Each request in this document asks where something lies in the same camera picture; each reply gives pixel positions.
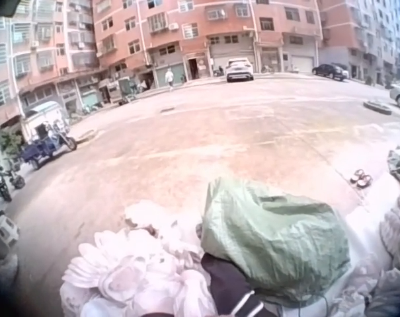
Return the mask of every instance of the road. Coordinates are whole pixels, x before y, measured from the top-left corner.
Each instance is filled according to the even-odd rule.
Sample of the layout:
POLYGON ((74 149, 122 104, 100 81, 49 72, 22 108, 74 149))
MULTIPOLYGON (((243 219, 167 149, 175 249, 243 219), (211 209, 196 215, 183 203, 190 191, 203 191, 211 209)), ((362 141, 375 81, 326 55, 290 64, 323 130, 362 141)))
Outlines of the road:
POLYGON ((60 277, 81 242, 124 226, 125 206, 151 199, 201 213, 207 183, 252 178, 307 195, 343 215, 366 204, 348 179, 375 180, 400 144, 400 110, 367 110, 379 88, 328 79, 255 80, 160 94, 91 116, 73 128, 97 137, 49 162, 7 213, 21 229, 18 286, 26 307, 60 316, 60 277))

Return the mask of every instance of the white cloth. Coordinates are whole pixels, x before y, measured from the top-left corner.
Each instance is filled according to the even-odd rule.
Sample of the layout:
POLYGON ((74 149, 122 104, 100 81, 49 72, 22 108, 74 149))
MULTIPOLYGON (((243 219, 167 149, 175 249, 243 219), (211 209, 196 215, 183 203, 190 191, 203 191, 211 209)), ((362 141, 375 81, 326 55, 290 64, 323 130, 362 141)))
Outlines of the white cloth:
POLYGON ((174 77, 173 72, 172 71, 167 71, 166 74, 165 74, 166 83, 172 82, 173 81, 173 77, 174 77))

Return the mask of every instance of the doorway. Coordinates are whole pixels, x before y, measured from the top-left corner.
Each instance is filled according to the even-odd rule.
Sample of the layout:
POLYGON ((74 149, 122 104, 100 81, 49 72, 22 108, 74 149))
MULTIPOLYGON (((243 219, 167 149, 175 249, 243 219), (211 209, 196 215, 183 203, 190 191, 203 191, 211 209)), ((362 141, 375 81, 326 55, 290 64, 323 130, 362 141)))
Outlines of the doorway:
POLYGON ((357 66, 351 65, 351 77, 357 78, 357 66))
POLYGON ((197 59, 192 58, 188 60, 188 65, 189 65, 189 71, 191 74, 191 79, 198 79, 200 78, 198 74, 198 65, 197 65, 197 59))

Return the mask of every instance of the air conditioner unit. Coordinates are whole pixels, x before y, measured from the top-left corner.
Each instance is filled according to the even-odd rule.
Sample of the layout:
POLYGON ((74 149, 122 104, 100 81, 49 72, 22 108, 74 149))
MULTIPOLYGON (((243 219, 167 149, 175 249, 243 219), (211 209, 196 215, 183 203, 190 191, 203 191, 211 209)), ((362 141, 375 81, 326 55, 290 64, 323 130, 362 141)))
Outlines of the air conditioner unit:
POLYGON ((175 31, 175 30, 178 30, 179 29, 179 24, 177 24, 177 23, 170 23, 169 24, 169 30, 170 31, 175 31))

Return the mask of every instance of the sandals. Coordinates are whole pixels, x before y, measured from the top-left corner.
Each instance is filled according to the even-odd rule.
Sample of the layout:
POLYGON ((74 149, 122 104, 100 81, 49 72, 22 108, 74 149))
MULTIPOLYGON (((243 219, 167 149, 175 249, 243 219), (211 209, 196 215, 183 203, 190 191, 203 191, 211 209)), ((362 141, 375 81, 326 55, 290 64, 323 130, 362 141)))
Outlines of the sandals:
POLYGON ((363 170, 356 170, 354 172, 354 175, 352 175, 350 182, 355 184, 357 183, 362 177, 364 176, 364 171, 363 170))
POLYGON ((365 174, 363 170, 356 170, 350 182, 353 184, 357 183, 358 188, 364 189, 372 184, 373 178, 365 174))

